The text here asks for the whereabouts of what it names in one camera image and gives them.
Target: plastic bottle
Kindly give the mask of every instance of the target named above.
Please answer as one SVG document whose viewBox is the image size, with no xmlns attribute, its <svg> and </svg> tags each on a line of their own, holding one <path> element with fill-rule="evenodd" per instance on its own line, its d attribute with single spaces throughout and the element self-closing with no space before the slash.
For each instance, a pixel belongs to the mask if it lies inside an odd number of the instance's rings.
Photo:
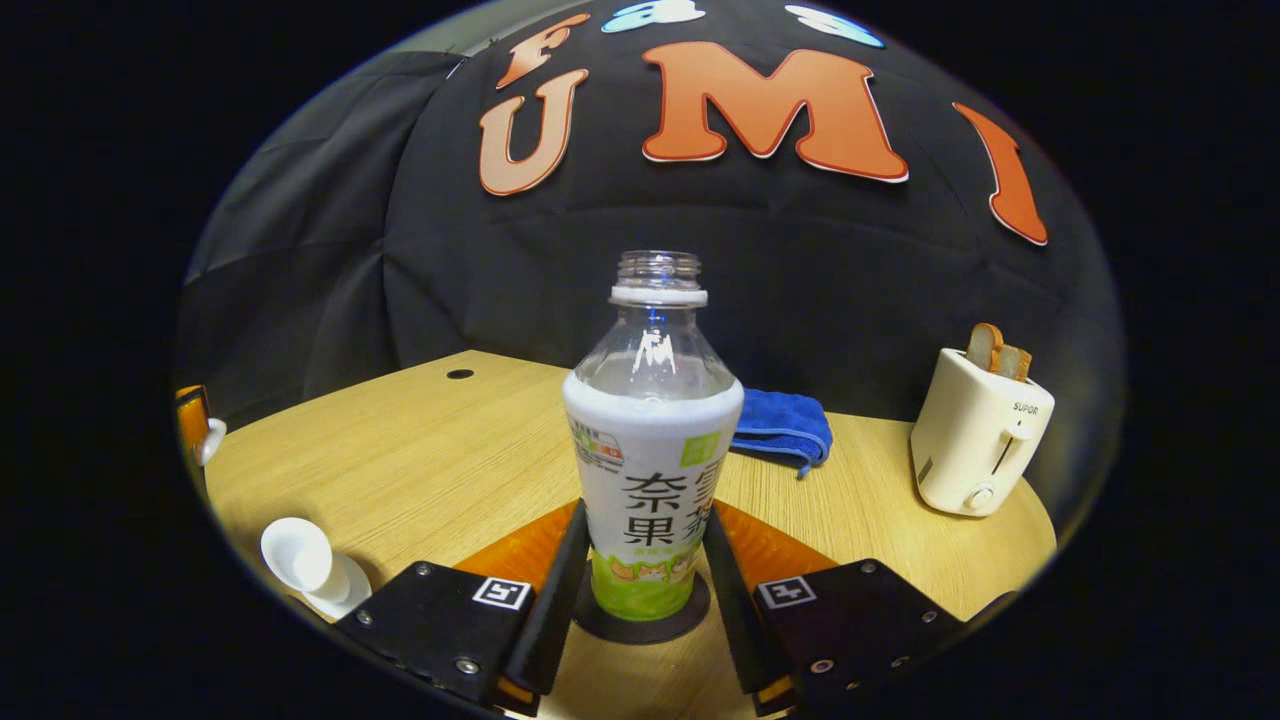
<svg viewBox="0 0 1280 720">
<path fill-rule="evenodd" d="M 707 305 L 687 252 L 622 254 L 618 320 L 564 378 L 595 555 L 591 591 L 623 620 L 660 620 L 692 591 L 742 384 L 699 332 Z"/>
</svg>

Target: orange letter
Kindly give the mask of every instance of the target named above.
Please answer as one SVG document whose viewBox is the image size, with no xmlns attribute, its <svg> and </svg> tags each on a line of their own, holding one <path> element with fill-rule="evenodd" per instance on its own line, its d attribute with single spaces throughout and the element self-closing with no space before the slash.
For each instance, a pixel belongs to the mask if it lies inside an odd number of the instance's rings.
<svg viewBox="0 0 1280 720">
<path fill-rule="evenodd" d="M 563 45 L 564 41 L 568 40 L 570 26 L 582 24 L 590 17 L 590 13 L 579 13 L 572 18 L 561 20 L 512 47 L 511 67 L 507 68 L 507 74 L 498 81 L 498 90 L 502 90 L 503 87 L 507 87 L 508 85 L 525 77 L 531 70 L 549 60 L 550 55 L 543 55 L 543 49 L 545 47 L 547 50 L 552 50 L 553 47 Z"/>
<path fill-rule="evenodd" d="M 524 160 L 511 159 L 511 120 L 525 104 L 512 97 L 480 118 L 480 184 L 494 195 L 515 195 L 543 182 L 564 158 L 568 146 L 573 88 L 586 79 L 586 70 L 567 72 L 538 88 L 543 99 L 543 132 L 538 147 Z"/>
<path fill-rule="evenodd" d="M 1036 245 L 1048 243 L 1048 231 L 1036 213 L 1036 197 L 1032 196 L 1032 183 L 1027 179 L 1023 161 L 1018 159 L 1018 142 L 996 123 L 980 113 L 952 102 L 952 108 L 969 118 L 978 137 L 987 147 L 991 169 L 996 173 L 996 192 L 991 193 L 991 213 L 1000 224 L 1025 237 Z"/>
<path fill-rule="evenodd" d="M 890 149 L 872 99 L 872 72 L 860 63 L 796 50 L 763 77 L 714 42 L 663 45 L 644 59 L 662 68 L 662 126 L 644 143 L 650 160 L 710 160 L 724 152 L 724 136 L 707 126 L 708 100 L 753 155 L 768 158 L 804 105 L 809 135 L 796 143 L 804 161 L 884 182 L 906 179 L 906 163 Z"/>
</svg>

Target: black circular base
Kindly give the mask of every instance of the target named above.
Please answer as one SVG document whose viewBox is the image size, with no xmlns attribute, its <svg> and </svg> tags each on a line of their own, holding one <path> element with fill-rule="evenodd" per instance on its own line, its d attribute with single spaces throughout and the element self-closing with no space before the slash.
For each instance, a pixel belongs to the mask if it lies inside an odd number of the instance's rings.
<svg viewBox="0 0 1280 720">
<path fill-rule="evenodd" d="M 710 606 L 712 593 L 707 589 L 707 580 L 694 573 L 694 592 L 690 593 L 689 602 L 671 618 L 644 623 L 614 618 L 605 612 L 591 594 L 591 561 L 588 560 L 582 584 L 577 589 L 577 601 L 573 603 L 573 621 L 588 633 L 609 642 L 655 644 L 673 641 L 696 628 L 703 618 L 707 618 Z"/>
</svg>

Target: table surface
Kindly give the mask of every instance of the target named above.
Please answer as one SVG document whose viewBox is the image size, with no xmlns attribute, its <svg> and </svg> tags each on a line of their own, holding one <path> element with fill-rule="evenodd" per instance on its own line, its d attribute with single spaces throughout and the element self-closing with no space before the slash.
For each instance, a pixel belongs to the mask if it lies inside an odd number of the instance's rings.
<svg viewBox="0 0 1280 720">
<path fill-rule="evenodd" d="M 474 375 L 449 379 L 457 369 Z M 466 351 L 317 397 L 229 433 L 206 466 L 210 503 L 232 544 L 296 597 L 259 551 L 278 518 L 320 525 L 375 591 L 415 560 L 454 565 L 579 497 L 566 373 Z M 989 518 L 946 515 L 915 492 L 911 423 L 827 416 L 831 457 L 804 479 L 731 452 L 717 497 L 837 562 L 879 559 L 960 620 L 1050 560 L 1053 527 L 1024 479 Z M 709 577 L 704 557 L 698 569 Z M 657 646 L 570 628 L 539 717 L 676 716 L 755 716 L 714 602 L 695 630 Z"/>
</svg>

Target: white toaster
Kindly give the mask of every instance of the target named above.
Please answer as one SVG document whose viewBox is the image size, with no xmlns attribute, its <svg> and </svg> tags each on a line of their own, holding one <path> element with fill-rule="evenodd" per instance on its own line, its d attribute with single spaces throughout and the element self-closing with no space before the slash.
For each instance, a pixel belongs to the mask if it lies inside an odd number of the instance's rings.
<svg viewBox="0 0 1280 720">
<path fill-rule="evenodd" d="M 1014 491 L 1052 414 L 1053 396 L 1029 378 L 988 373 L 964 351 L 942 348 L 911 429 L 920 498 L 943 512 L 991 515 Z"/>
</svg>

